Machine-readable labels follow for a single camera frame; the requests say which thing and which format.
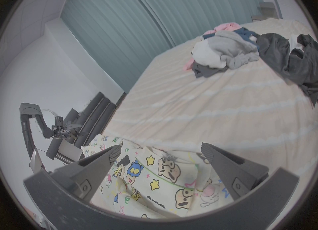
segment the navy blue garment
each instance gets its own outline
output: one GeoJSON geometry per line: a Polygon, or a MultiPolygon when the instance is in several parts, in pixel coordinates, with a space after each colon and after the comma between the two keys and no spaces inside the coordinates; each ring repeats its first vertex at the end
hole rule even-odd
{"type": "MultiPolygon", "coordinates": [[[[248,29],[243,28],[243,27],[240,28],[240,29],[234,30],[233,32],[238,33],[245,41],[256,45],[257,46],[257,50],[260,50],[260,47],[256,43],[254,43],[253,41],[251,41],[249,39],[250,36],[255,36],[255,37],[258,36],[255,32],[249,31],[248,29]]],[[[212,34],[208,34],[208,35],[203,35],[203,38],[207,39],[209,37],[214,37],[214,36],[215,36],[215,33],[212,33],[212,34]]]]}

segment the white door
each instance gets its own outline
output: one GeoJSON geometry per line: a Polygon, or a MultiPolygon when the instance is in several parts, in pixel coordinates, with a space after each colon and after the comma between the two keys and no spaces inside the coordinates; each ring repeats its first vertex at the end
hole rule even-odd
{"type": "Polygon", "coordinates": [[[295,0],[277,0],[277,2],[284,20],[300,21],[311,29],[307,18],[295,0]]]}

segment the bed sheet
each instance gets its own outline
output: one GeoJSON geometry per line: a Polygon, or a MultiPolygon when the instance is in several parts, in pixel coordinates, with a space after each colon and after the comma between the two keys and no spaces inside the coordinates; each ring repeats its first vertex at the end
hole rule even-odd
{"type": "MultiPolygon", "coordinates": [[[[244,24],[258,34],[285,38],[312,31],[297,21],[267,19],[244,24]]],[[[209,78],[182,70],[201,36],[158,55],[115,112],[103,135],[140,146],[200,152],[206,142],[264,164],[271,174],[284,167],[301,175],[318,160],[318,107],[296,84],[266,63],[248,63],[209,78]]]]}

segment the curtain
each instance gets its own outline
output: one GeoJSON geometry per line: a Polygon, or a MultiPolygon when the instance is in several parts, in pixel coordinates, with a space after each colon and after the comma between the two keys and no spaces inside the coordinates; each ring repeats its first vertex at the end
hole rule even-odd
{"type": "Polygon", "coordinates": [[[252,22],[262,0],[67,0],[61,18],[128,93],[158,54],[225,22],[252,22]]]}

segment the yellow star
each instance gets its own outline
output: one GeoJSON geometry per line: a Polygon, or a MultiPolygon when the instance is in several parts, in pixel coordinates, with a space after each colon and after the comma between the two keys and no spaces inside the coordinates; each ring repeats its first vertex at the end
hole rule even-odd
{"type": "Polygon", "coordinates": [[[150,183],[150,186],[151,186],[151,190],[155,190],[155,189],[160,188],[159,187],[159,180],[153,179],[152,182],[150,183]]]}
{"type": "Polygon", "coordinates": [[[151,165],[151,164],[154,164],[155,158],[152,157],[152,155],[150,155],[150,157],[147,157],[146,160],[147,160],[147,165],[151,165]]]}

